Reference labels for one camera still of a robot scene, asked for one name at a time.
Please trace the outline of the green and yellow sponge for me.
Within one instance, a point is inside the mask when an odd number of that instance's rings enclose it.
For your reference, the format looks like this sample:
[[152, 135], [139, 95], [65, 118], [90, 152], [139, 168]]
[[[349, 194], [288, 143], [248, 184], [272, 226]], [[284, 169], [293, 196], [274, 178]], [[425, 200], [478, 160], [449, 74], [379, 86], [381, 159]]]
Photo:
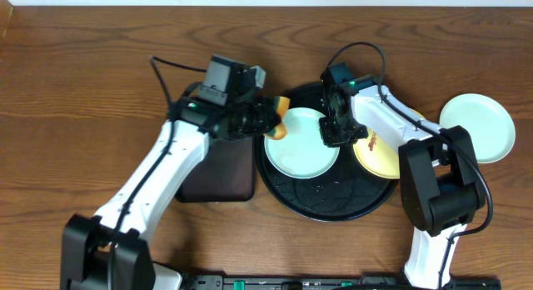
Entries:
[[287, 135], [286, 126], [283, 123], [288, 109], [290, 99], [288, 97], [274, 97], [273, 104], [267, 114], [267, 130], [263, 135], [273, 140], [281, 140]]

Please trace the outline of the pale green plate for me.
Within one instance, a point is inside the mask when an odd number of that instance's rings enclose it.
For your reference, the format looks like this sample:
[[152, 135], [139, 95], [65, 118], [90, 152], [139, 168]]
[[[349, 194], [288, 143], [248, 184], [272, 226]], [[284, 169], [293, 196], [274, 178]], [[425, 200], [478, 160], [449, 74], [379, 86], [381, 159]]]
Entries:
[[442, 108], [439, 124], [462, 126], [471, 136], [478, 163], [495, 163], [505, 158], [516, 140], [511, 115], [496, 100], [477, 93], [461, 94]]
[[340, 153], [338, 147], [326, 146], [321, 138], [321, 112], [295, 107], [283, 118], [287, 135], [281, 140], [266, 138], [263, 148], [268, 161], [280, 173], [296, 179], [316, 178], [327, 172]]

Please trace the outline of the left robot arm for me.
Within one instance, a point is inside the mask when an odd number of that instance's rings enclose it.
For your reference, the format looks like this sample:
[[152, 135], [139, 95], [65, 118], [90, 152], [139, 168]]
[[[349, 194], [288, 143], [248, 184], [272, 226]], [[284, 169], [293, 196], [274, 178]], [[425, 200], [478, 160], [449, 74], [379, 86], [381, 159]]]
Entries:
[[62, 232], [62, 289], [178, 289], [182, 275], [153, 262], [149, 244], [162, 214], [215, 138], [283, 138], [287, 97], [225, 106], [181, 97], [151, 151], [92, 217], [73, 215]]

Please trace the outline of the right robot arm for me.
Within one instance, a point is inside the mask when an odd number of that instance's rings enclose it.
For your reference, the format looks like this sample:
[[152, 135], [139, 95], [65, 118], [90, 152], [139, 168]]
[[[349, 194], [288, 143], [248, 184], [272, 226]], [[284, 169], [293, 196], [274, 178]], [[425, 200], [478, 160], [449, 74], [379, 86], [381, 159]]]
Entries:
[[456, 240], [475, 213], [492, 206], [470, 134], [428, 122], [373, 76], [321, 77], [327, 115], [320, 121], [328, 147], [356, 143], [375, 132], [399, 157], [402, 207], [414, 226], [404, 275], [414, 288], [451, 282]]

